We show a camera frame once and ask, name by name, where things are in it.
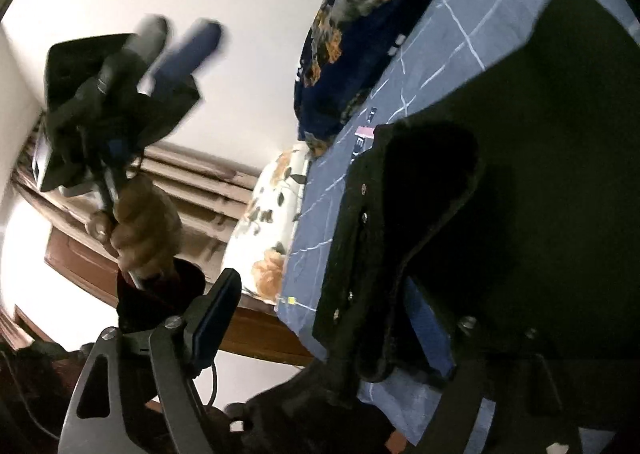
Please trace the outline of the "person's left hand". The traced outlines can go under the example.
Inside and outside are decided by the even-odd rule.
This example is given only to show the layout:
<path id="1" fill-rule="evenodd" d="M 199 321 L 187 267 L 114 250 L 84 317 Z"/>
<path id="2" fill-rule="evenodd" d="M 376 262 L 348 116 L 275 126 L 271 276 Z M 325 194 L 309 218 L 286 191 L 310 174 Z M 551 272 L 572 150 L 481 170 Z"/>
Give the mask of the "person's left hand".
<path id="1" fill-rule="evenodd" d="M 122 188 L 111 214 L 96 211 L 88 234 L 139 281 L 171 274 L 182 246 L 182 222 L 168 195 L 139 174 Z"/>

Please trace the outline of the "dark left sleeve forearm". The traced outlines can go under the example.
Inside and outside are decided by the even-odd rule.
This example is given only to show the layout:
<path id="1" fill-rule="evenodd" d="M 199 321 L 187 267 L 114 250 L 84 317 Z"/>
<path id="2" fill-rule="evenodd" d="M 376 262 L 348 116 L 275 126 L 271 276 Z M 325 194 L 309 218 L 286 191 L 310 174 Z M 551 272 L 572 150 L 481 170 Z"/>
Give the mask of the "dark left sleeve forearm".
<path id="1" fill-rule="evenodd" d="M 174 259 L 171 274 L 155 275 L 137 289 L 119 272 L 117 275 L 118 327 L 124 334 L 154 330 L 171 316 L 181 316 L 204 295 L 206 277 L 193 263 Z"/>

